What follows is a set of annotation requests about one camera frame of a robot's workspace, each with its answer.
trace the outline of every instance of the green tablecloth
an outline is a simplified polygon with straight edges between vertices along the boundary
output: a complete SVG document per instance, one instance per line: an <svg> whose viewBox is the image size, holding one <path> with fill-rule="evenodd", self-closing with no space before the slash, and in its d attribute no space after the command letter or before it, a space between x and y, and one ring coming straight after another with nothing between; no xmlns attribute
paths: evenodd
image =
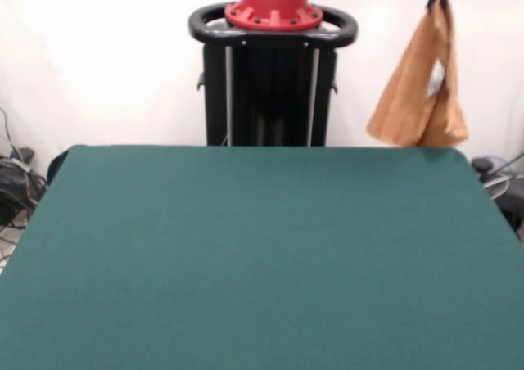
<svg viewBox="0 0 524 370"><path fill-rule="evenodd" d="M451 150L78 147L2 370L524 368L524 254Z"/></svg>

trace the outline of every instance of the label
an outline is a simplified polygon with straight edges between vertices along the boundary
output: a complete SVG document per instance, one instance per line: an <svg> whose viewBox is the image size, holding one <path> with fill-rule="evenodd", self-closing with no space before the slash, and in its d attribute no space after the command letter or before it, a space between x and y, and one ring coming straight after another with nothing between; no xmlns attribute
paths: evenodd
<svg viewBox="0 0 524 370"><path fill-rule="evenodd" d="M444 83L444 78L444 65L442 65L440 59L437 59L435 61L435 65L433 66L433 71L431 72L429 85L427 85L427 98L431 98L439 92L440 88L442 88L442 84Z"/></svg>

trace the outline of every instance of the white backdrop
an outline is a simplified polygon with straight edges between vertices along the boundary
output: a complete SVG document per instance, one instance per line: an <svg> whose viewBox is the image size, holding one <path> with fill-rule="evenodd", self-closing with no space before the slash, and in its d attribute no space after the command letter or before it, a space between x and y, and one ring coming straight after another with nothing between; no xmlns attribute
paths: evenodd
<svg viewBox="0 0 524 370"><path fill-rule="evenodd" d="M228 0L0 0L0 105L40 170L77 143L203 145L193 10ZM340 50L328 143L377 145L365 126L427 0L311 0L355 16ZM452 0L468 155L524 147L524 1Z"/></svg>

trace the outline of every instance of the black handle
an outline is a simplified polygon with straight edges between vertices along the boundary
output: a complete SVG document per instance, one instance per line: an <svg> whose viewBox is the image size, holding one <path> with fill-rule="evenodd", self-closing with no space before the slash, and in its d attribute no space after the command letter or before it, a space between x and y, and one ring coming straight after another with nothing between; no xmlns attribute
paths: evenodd
<svg viewBox="0 0 524 370"><path fill-rule="evenodd" d="M336 25L337 31L313 29L300 32L264 32L239 29L227 23L208 25L213 20L224 18L225 7L230 3L203 7L189 18L191 36L203 43L230 47L293 47L340 48L351 45L359 34L356 20L343 11L318 6L324 13L324 22Z"/></svg>

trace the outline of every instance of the brown paper bag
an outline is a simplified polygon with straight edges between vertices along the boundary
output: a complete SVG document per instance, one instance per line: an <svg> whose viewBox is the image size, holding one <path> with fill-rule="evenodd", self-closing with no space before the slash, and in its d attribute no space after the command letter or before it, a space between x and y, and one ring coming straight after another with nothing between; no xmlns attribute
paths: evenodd
<svg viewBox="0 0 524 370"><path fill-rule="evenodd" d="M456 58L451 9L436 0L391 76L369 134L401 147L452 147L467 139Z"/></svg>

